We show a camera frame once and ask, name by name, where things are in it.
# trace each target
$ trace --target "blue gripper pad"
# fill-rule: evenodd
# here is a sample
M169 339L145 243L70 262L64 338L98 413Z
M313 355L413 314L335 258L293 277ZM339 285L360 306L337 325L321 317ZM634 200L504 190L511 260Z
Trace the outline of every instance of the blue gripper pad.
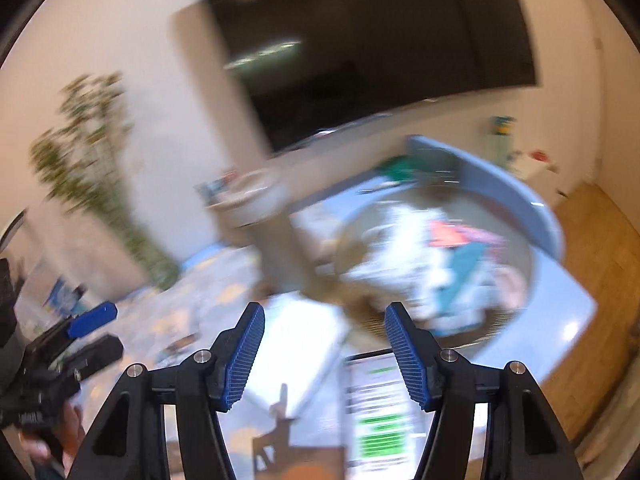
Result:
M252 301L236 326L221 332L213 343L216 364L207 386L218 411L227 412L242 397L263 335L264 309Z
M66 334L72 339L84 337L113 321L117 315L116 306L111 301L105 301L89 312L76 317L66 329Z
M444 386L436 365L437 341L427 330L416 328L398 301L385 310L385 331L409 396L426 412L435 410Z

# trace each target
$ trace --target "potted plant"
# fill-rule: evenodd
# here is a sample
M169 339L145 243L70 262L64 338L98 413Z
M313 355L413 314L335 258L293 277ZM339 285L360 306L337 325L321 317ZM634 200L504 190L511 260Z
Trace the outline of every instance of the potted plant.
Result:
M68 211L89 211L122 241L155 285L170 288L180 267L132 218L118 154L130 126L123 124L123 93L119 73L91 78L83 75L62 93L59 112L66 125L48 130L31 145L31 163L48 198Z

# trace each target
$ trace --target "white wall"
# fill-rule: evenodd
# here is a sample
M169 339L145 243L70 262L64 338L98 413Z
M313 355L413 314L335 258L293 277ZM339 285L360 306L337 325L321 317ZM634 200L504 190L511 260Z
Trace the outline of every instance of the white wall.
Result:
M602 169L597 183L640 231L640 54L603 0L587 0L604 60Z
M562 190L591 176L600 88L586 5L521 1L540 88L460 96L280 156L272 163L296 197L400 152L406 134L483 154L496 114L518 119L519 147L545 149L560 163ZM28 146L60 124L58 90L81 73L122 70L134 123L124 166L136 215L178 259L205 247L215 231L193 185L230 164L250 170L266 160L259 128L220 68L224 59L201 0L47 0L0 68L0 219L46 193L28 168Z

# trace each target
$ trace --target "metal screw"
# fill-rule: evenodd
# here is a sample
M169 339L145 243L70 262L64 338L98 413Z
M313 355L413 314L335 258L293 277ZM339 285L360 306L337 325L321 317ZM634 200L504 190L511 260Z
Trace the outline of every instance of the metal screw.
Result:
M440 358L447 363L454 363L458 360L458 352L451 348L447 348L440 352Z
M138 377L144 371L145 369L142 367L142 365L131 365L129 368L127 368L127 375L129 377Z
M520 361L511 361L511 363L509 363L509 368L514 374L518 375L522 375L527 371L527 367Z
M193 360L197 363L206 363L209 359L211 359L211 352L209 352L209 350L198 350L193 355Z

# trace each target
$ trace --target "person's hand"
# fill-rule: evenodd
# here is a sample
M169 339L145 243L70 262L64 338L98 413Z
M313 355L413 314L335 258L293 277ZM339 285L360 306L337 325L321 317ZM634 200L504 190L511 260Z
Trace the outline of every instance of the person's hand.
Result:
M84 428L82 427L82 410L79 407L73 407L68 402L62 409L62 421L53 428L53 434L62 444L62 462L65 468L65 475L69 473L71 465L74 462L78 449L84 440ZM51 452L49 446L36 435L20 432L20 442L22 448L38 463L47 463L51 460Z

